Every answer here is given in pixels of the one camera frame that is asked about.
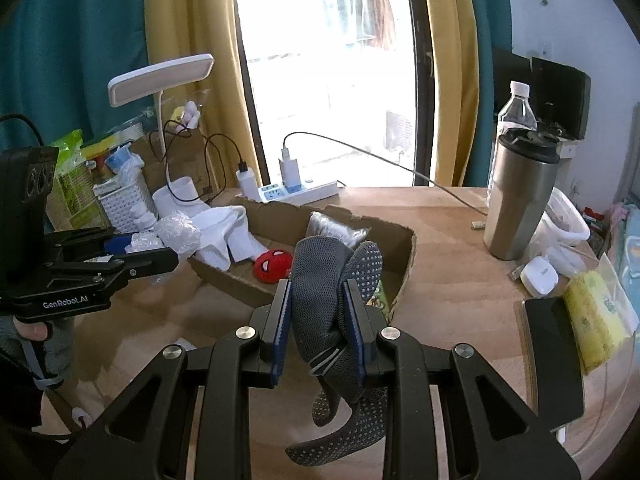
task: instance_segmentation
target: white wall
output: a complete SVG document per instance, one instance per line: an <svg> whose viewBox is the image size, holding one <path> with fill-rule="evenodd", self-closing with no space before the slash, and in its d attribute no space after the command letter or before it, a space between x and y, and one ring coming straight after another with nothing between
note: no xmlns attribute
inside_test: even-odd
<svg viewBox="0 0 640 480"><path fill-rule="evenodd" d="M585 140L565 188L579 182L578 206L611 204L626 157L632 111L640 101L640 44L613 0L511 0L513 52L546 57L591 77ZM549 48L548 56L539 56Z"/></svg>

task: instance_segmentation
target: wooden table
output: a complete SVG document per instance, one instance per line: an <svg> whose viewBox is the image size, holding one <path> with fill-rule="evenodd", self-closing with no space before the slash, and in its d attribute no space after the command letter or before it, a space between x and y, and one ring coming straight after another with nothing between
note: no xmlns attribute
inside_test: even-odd
<svg viewBox="0 0 640 480"><path fill-rule="evenodd" d="M483 189L456 192L483 206ZM527 293L508 278L515 264L493 258L482 243L482 231L470 228L473 220L481 219L478 213L427 187L345 188L323 202L413 229L417 252L393 324L432 346L470 343L532 406L522 307ZM161 286L132 282L114 297L110 310L78 320L76 378L64 389L70 400L97 415L164 345L179 336L196 345L209 344L247 322L250 308L204 285L188 266L180 266L175 274ZM293 339L289 346L281 386L251 392L254 479L380 478L383 442L313 469L297 466L284 455L285 446L333 431L348 417L343 406L329 428L315 428L310 410L318 384L308 376ZM586 412L568 427L565 447L575 453L588 442L575 457L585 479L609 455L640 404L640 374L632 357L628 341L606 366L584 380ZM435 409L440 477L448 478L439 406Z"/></svg>

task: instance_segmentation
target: gray glove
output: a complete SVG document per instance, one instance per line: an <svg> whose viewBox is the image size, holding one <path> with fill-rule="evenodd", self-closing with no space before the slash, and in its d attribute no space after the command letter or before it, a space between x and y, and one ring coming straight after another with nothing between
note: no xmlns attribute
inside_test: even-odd
<svg viewBox="0 0 640 480"><path fill-rule="evenodd" d="M373 242L353 251L341 241L309 237L296 245L291 273L291 324L302 359L312 367L322 392L312 407L317 426L335 416L340 397L351 407L347 423L327 436L286 449L293 462L323 465L375 444L386 433L386 388L358 384L354 349L345 327L342 284L355 279L362 301L372 297L382 273L382 256Z"/></svg>
<svg viewBox="0 0 640 480"><path fill-rule="evenodd" d="M31 370L38 377L34 382L41 390L68 377L72 361L73 320L57 319L46 325L47 339L30 341L18 333L11 316L0 316L0 349Z"/></svg>

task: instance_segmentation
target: metal bolt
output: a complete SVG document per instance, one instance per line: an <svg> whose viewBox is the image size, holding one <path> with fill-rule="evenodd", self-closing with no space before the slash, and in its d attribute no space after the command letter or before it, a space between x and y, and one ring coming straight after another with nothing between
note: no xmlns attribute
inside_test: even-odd
<svg viewBox="0 0 640 480"><path fill-rule="evenodd" d="M381 331L380 335L385 339L398 339L400 337L400 331L395 326L385 326Z"/></svg>
<svg viewBox="0 0 640 480"><path fill-rule="evenodd" d="M241 326L236 330L236 337L240 339L251 339L255 335L255 328L252 326Z"/></svg>
<svg viewBox="0 0 640 480"><path fill-rule="evenodd" d="M466 343L460 343L459 345L456 345L456 354L458 354L460 357L469 359L475 353L476 351L471 345L468 345Z"/></svg>
<svg viewBox="0 0 640 480"><path fill-rule="evenodd" d="M162 357L164 357L165 359L175 359L177 357L180 357L181 353L182 348L180 348L178 345L169 345L167 348L162 350Z"/></svg>

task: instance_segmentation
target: red round object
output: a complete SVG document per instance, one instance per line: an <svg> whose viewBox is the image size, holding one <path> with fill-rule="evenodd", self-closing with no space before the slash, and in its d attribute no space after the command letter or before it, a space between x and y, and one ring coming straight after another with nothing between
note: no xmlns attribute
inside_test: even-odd
<svg viewBox="0 0 640 480"><path fill-rule="evenodd" d="M254 276L263 283L278 283L289 277L293 256L282 249L272 249L260 256L254 263Z"/></svg>

